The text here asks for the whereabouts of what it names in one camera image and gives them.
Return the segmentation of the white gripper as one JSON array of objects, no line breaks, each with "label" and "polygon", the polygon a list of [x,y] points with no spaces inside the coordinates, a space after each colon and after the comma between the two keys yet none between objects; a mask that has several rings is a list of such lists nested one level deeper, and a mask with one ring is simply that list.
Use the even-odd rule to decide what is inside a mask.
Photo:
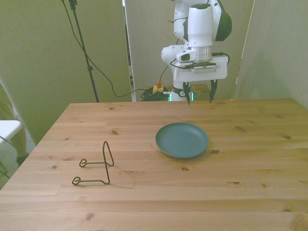
[{"label": "white gripper", "polygon": [[227,77],[227,56],[216,56],[209,62],[203,65],[192,62],[176,62],[173,66],[173,80],[183,83],[183,90],[188,104],[190,104],[189,93],[191,92],[189,82],[211,80],[209,102],[212,103],[217,90],[218,79]]}]

